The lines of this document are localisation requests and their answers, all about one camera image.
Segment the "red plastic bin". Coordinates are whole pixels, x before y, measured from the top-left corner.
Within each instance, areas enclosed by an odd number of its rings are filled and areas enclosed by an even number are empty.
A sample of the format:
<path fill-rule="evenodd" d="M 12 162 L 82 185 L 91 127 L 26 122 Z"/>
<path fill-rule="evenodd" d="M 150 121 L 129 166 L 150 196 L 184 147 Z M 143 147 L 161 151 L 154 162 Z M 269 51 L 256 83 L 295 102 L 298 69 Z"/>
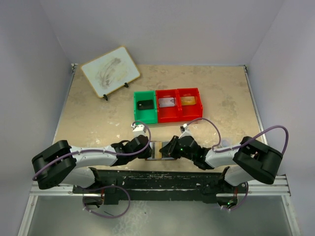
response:
<path fill-rule="evenodd" d="M 156 90 L 156 101 L 157 101 L 157 120 L 158 123 L 172 123 L 179 122 L 180 118 L 180 104 L 179 95 L 177 89 L 164 89 Z M 176 106 L 160 108 L 158 105 L 158 99 L 163 97 L 175 97 Z"/>
<path fill-rule="evenodd" d="M 198 88 L 178 88 L 179 102 L 180 102 L 180 118 L 179 121 L 191 121 L 203 116 L 203 105 L 200 98 Z M 195 96 L 197 98 L 196 105 L 182 106 L 180 97 Z"/>

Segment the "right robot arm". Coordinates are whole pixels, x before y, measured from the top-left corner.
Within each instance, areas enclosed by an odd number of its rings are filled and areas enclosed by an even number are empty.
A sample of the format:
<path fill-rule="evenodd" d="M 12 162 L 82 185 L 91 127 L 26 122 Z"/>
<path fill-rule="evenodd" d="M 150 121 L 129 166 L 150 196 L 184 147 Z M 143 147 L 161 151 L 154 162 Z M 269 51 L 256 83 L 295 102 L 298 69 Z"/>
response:
<path fill-rule="evenodd" d="M 174 136 L 159 152 L 174 159 L 186 158 L 202 170 L 228 166 L 219 180 L 223 192 L 231 192 L 237 185 L 253 179 L 273 184 L 283 159 L 281 152 L 249 136 L 239 146 L 217 150 L 201 147 L 192 136 Z"/>

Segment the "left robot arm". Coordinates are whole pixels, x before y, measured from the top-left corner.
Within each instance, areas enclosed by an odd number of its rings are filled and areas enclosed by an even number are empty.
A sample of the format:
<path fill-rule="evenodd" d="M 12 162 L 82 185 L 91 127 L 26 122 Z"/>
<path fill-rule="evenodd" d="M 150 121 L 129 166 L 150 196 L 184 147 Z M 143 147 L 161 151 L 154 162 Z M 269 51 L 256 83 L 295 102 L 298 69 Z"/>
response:
<path fill-rule="evenodd" d="M 95 193 L 101 188 L 101 180 L 93 166 L 122 166 L 136 158 L 146 159 L 152 154 L 150 142 L 151 137 L 139 135 L 105 147 L 83 148 L 61 140 L 33 157 L 32 180 L 42 190 L 65 183 Z"/>

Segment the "brown leather card holder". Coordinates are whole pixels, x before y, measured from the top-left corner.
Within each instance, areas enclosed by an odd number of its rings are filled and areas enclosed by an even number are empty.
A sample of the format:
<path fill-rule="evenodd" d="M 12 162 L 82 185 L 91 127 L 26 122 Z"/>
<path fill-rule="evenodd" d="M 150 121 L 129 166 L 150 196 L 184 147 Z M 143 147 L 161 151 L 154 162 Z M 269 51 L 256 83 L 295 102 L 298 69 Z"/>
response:
<path fill-rule="evenodd" d="M 173 157 L 169 157 L 165 154 L 162 154 L 159 150 L 167 146 L 168 141 L 151 141 L 150 148 L 152 149 L 152 154 L 149 158 L 146 158 L 146 161 L 167 161 L 167 160 L 175 160 Z"/>

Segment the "green plastic bin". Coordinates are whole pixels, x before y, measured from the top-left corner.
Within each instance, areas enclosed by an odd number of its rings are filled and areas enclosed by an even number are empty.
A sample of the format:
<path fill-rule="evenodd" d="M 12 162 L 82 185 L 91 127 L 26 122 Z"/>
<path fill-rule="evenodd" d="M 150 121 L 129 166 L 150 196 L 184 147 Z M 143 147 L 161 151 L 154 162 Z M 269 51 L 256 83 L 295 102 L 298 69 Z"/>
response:
<path fill-rule="evenodd" d="M 134 120 L 140 120 L 146 124 L 156 124 L 158 113 L 155 91 L 136 91 L 133 97 Z"/>

